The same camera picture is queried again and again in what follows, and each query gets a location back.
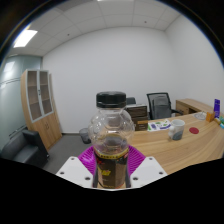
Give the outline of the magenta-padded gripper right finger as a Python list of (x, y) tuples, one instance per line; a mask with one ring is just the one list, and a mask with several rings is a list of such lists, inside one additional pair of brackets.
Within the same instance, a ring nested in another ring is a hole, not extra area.
[(146, 157), (133, 146), (129, 147), (125, 179), (127, 188), (140, 188), (166, 175), (167, 173), (154, 157)]

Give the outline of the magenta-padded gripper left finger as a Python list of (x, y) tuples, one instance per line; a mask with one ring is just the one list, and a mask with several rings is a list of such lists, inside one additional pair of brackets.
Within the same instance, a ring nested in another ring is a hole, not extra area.
[(69, 157), (56, 175), (84, 188), (96, 188), (97, 165), (93, 147), (87, 148), (78, 157)]

